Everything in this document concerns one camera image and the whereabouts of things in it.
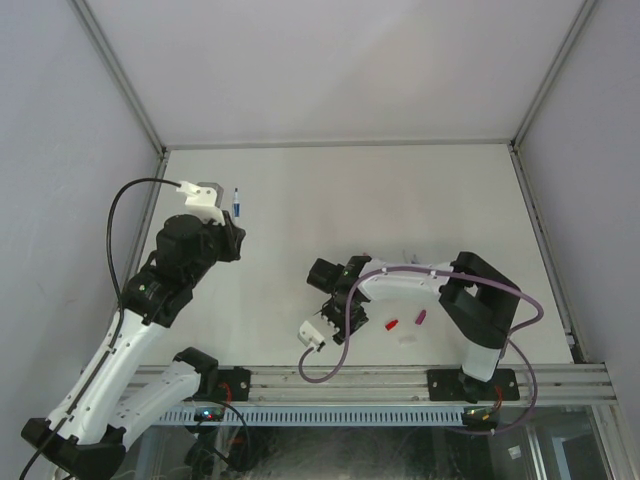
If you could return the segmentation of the blue white marker pen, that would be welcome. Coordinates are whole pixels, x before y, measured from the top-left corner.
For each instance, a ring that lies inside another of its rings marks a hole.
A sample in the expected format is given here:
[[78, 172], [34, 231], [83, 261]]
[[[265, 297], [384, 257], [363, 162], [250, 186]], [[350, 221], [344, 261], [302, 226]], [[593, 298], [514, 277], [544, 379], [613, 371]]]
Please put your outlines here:
[[238, 188], [235, 188], [233, 192], [232, 215], [234, 220], [238, 220], [241, 217], [241, 202]]

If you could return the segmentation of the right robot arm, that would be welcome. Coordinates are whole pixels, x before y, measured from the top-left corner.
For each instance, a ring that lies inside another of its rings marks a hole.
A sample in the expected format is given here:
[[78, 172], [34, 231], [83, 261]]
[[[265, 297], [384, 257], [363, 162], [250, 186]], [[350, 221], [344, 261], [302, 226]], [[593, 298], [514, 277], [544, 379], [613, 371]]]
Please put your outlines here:
[[520, 302], [520, 289], [480, 256], [461, 252], [436, 266], [394, 265], [368, 255], [342, 264], [319, 258], [307, 284], [328, 296], [318, 317], [306, 320], [298, 338], [308, 354], [329, 342], [342, 345], [368, 321], [365, 306], [379, 301], [435, 300], [467, 341], [454, 375], [470, 403], [496, 394], [492, 385], [500, 354]]

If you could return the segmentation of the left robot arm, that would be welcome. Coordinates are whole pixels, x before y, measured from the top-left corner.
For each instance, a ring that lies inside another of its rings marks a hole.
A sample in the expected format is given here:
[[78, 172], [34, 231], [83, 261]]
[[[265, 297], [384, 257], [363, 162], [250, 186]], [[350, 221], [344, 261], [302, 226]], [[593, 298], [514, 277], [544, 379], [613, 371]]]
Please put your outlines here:
[[112, 324], [76, 384], [47, 416], [24, 425], [21, 436], [38, 456], [70, 478], [109, 479], [167, 410], [190, 397], [213, 397], [218, 362], [195, 347], [177, 353], [158, 380], [128, 399], [122, 395], [207, 272], [239, 260], [245, 235], [224, 210], [210, 219], [181, 214], [164, 222], [155, 250], [118, 293]]

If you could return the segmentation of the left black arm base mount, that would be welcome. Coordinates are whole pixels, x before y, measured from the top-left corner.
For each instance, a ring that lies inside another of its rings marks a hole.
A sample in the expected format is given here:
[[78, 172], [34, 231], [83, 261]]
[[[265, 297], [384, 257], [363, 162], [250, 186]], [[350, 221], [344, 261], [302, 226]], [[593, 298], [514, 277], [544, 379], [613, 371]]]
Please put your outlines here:
[[218, 371], [217, 385], [213, 399], [231, 402], [245, 402], [249, 398], [252, 372], [242, 367], [223, 368]]

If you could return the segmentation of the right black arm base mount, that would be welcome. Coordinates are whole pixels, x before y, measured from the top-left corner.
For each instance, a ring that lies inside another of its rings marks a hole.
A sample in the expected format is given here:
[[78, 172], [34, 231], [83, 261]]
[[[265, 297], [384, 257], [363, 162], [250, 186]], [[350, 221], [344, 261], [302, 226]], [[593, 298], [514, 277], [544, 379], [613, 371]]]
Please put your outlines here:
[[478, 403], [520, 399], [518, 383], [512, 369], [497, 369], [489, 381], [474, 379], [462, 369], [429, 369], [426, 373], [429, 399], [433, 402], [466, 401]]

